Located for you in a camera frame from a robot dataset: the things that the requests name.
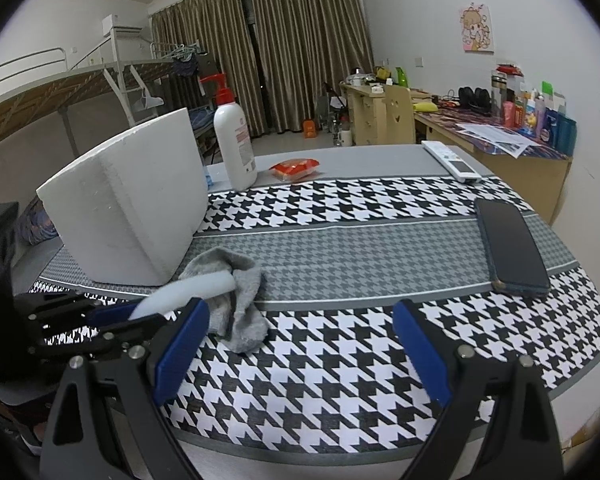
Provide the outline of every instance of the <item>smartphone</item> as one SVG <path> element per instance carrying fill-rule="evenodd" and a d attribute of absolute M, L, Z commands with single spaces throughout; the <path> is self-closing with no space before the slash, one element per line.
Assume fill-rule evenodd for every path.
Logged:
<path fill-rule="evenodd" d="M 494 290 L 512 296 L 545 298 L 549 275 L 519 209 L 497 200 L 475 200 L 475 211 Z"/>

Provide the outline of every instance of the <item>white plastic tube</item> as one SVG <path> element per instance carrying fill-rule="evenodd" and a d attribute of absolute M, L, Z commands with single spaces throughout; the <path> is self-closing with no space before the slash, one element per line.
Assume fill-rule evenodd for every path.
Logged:
<path fill-rule="evenodd" d="M 208 300 L 232 290 L 235 290 L 235 280 L 228 270 L 179 280 L 144 298 L 129 317 L 129 321 L 151 314 L 168 314 L 186 306 L 191 298 Z"/>

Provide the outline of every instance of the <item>painting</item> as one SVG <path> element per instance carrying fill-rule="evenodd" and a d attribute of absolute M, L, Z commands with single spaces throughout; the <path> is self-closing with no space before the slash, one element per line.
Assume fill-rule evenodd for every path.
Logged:
<path fill-rule="evenodd" d="M 493 28 L 489 7 L 472 3 L 460 9 L 462 47 L 466 52 L 493 52 Z"/>

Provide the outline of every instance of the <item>red lid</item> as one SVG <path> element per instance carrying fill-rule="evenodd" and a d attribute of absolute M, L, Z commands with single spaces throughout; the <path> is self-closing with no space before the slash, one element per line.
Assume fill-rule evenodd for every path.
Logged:
<path fill-rule="evenodd" d="M 231 92 L 230 88 L 226 87 L 226 76 L 224 74 L 213 74 L 200 80 L 201 83 L 207 83 L 209 81 L 218 82 L 218 93 L 216 94 L 216 103 L 218 105 L 235 103 L 234 93 Z"/>

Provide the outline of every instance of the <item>blue gripper pad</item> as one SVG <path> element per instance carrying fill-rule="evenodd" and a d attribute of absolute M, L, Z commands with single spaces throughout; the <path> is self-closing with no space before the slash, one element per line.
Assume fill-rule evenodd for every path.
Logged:
<path fill-rule="evenodd" d="M 394 332 L 416 369 L 427 395 L 443 407 L 446 406 L 451 399 L 451 391 L 445 361 L 404 301 L 394 306 Z"/>
<path fill-rule="evenodd" d="M 156 406 L 177 396 L 208 329 L 209 307 L 200 298 L 193 298 L 174 323 L 161 328 L 154 336 L 146 374 L 154 388 Z"/>
<path fill-rule="evenodd" d="M 112 306 L 101 306 L 92 310 L 86 316 L 86 322 L 94 328 L 102 328 L 116 323 L 122 323 L 129 319 L 131 313 L 140 302 L 117 304 Z"/>

